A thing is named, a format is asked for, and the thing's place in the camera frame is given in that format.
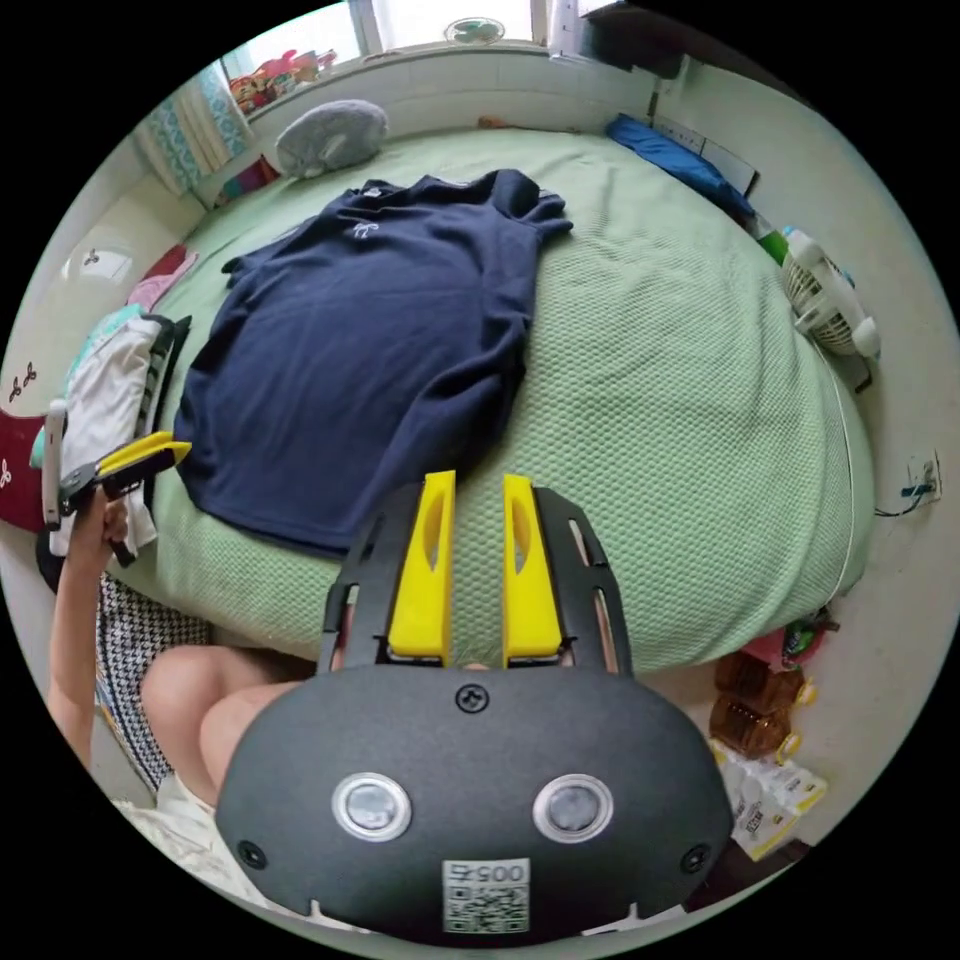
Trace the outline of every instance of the hand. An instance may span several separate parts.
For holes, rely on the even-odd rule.
[[[74,520],[67,552],[70,568],[99,579],[110,561],[110,541],[126,536],[126,505],[122,500],[110,502],[98,487]]]

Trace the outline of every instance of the white cloth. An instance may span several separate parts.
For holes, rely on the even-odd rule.
[[[155,809],[144,810],[127,800],[114,800],[114,805],[157,849],[198,880],[276,913],[339,930],[357,930],[323,916],[318,910],[303,917],[267,900],[231,856],[217,830],[213,808],[191,793],[176,774],[160,784]]]
[[[67,389],[67,431],[61,445],[60,478],[84,464],[102,459],[134,439],[150,369],[150,350],[160,333],[155,320],[135,317],[104,340],[74,371]],[[143,488],[125,498],[127,549],[139,549],[156,539]],[[65,517],[50,534],[50,552],[67,555],[74,517]]]

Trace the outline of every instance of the white shorts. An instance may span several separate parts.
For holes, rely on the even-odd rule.
[[[357,930],[319,911],[304,917],[267,900],[231,856],[217,830],[213,808],[191,793],[176,774],[160,784],[155,809],[144,810],[127,800],[114,800],[114,805],[158,850],[198,880],[277,913],[339,930]]]

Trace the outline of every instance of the cable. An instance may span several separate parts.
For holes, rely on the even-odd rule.
[[[914,500],[906,510],[901,510],[899,513],[887,513],[886,510],[874,510],[873,515],[875,517],[886,517],[889,520],[892,520],[895,517],[905,517],[908,513],[913,513],[913,511],[920,506],[920,501],[923,500],[927,493],[927,490],[921,490],[917,495],[917,499]]]

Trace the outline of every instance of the green bedsheet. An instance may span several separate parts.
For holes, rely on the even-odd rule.
[[[873,512],[869,449],[846,389],[793,332],[778,268],[707,201],[599,137],[398,140],[362,168],[280,182],[210,216],[187,241],[198,265],[158,306],[193,316],[162,426],[225,296],[227,259],[368,178],[462,181],[500,167],[563,196],[574,230],[542,260],[509,434],[458,491],[458,662],[498,662],[506,472],[583,506],[619,580],[640,672],[734,650],[818,607],[841,572],[844,588],[855,582]],[[158,480],[154,514],[158,541],[120,579],[258,643],[316,655],[334,563],[201,514],[173,471]]]

